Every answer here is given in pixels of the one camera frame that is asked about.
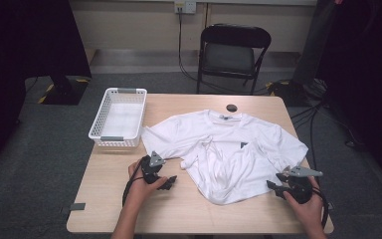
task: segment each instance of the gray carpet floor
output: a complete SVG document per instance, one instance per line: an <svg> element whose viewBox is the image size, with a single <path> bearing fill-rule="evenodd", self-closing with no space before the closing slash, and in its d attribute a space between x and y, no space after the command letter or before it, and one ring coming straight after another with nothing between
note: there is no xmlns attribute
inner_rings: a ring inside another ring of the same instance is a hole
<svg viewBox="0 0 382 239"><path fill-rule="evenodd" d="M258 89L266 82L288 78L290 73L261 73ZM77 106L37 104L51 81L43 77L34 82L26 81L30 90L20 113L21 123L0 154L0 238L109 238L108 234L71 234L66 229L68 215L61 212L76 198L94 145L88 133L105 89L194 94L195 82L182 73L94 75ZM242 82L225 82L224 86L248 90ZM203 90L215 93L211 88ZM306 108L287 110L295 116ZM313 165L315 152L317 169L324 172L320 183L333 205L330 216L335 226L329 238L382 238L382 172L374 158L366 150L345 145L350 133L328 108L321 108L315 116L311 146L309 118L304 116L292 120L298 137L309 147L308 161Z"/></svg>

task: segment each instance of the human arm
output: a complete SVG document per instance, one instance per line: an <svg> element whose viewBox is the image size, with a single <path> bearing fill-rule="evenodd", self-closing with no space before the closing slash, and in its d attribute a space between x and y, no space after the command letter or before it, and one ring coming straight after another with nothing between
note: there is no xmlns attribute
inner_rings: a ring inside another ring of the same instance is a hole
<svg viewBox="0 0 382 239"><path fill-rule="evenodd" d="M139 161L133 163L128 168L128 174L131 177L134 170L139 165ZM138 217L139 210L145 200L150 197L151 193L158 187L163 185L167 177L161 177L152 184L147 184L142 178L142 171L138 168L134 178L135 179L126 196L125 204L123 205L116 227L113 230L111 239L132 239L134 236L135 223Z"/></svg>
<svg viewBox="0 0 382 239"><path fill-rule="evenodd" d="M319 186L315 181L314 177L309 177L314 188ZM299 204L288 192L284 192L284 197L289 203L290 207L293 209L293 212L296 215L296 218L302 224L305 233L310 239L324 239L327 238L324 234L322 225L321 225L321 212L323 207L323 202L321 197L316 193L313 193L309 201Z"/></svg>

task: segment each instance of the white plastic basket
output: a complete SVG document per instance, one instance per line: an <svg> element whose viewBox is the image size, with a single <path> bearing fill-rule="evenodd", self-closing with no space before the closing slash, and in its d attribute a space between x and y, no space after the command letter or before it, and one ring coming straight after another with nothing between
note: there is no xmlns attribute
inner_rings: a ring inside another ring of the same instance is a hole
<svg viewBox="0 0 382 239"><path fill-rule="evenodd" d="M146 97L146 89L107 89L89 138L99 146L137 147Z"/></svg>

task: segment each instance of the black round object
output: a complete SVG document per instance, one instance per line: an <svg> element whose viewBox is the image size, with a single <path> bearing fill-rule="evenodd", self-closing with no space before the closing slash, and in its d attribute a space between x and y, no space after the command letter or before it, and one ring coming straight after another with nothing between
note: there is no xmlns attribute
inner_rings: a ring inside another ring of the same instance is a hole
<svg viewBox="0 0 382 239"><path fill-rule="evenodd" d="M228 110L228 112L235 112L238 110L238 108L235 105L227 105L226 110Z"/></svg>

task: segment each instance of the white t-shirt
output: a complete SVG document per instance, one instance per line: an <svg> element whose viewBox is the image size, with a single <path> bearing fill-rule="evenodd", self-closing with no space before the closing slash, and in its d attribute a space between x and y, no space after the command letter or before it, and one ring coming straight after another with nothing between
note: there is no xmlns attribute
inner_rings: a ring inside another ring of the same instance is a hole
<svg viewBox="0 0 382 239"><path fill-rule="evenodd" d="M229 204L270 191L266 180L301 163L305 144L277 124L247 114L223 116L204 110L174 116L141 135L147 153L180 157L181 167L215 204Z"/></svg>

